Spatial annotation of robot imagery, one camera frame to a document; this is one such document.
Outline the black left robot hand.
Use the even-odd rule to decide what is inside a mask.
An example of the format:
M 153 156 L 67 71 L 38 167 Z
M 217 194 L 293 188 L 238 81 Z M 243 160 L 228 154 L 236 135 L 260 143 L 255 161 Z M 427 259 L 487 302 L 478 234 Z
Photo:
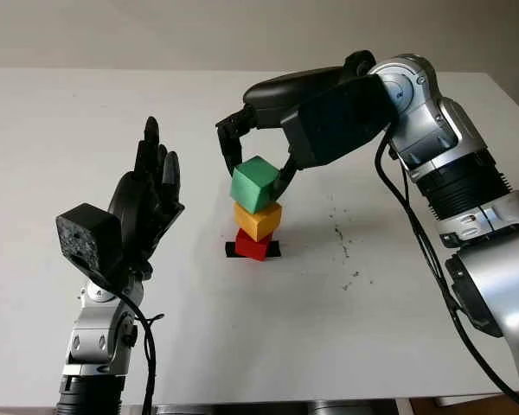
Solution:
M 178 155 L 160 144 L 159 138 L 158 122 L 149 116 L 144 138 L 138 142 L 134 169 L 119 180 L 108 208 L 121 227 L 123 254 L 110 274 L 116 284 L 123 283 L 135 270 L 144 274 L 151 271 L 148 260 L 184 210 L 179 200 Z

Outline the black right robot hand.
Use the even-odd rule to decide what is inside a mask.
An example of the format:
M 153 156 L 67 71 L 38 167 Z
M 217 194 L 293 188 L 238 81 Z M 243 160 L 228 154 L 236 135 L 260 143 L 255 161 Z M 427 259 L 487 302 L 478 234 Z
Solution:
M 269 187 L 277 200 L 300 169 L 326 165 L 368 143 L 381 130 L 370 111 L 380 81 L 369 75 L 368 50 L 340 67 L 289 73 L 251 86 L 244 106 L 216 125 L 221 154 L 233 172 L 242 163 L 240 140 L 251 129 L 283 130 L 289 157 Z

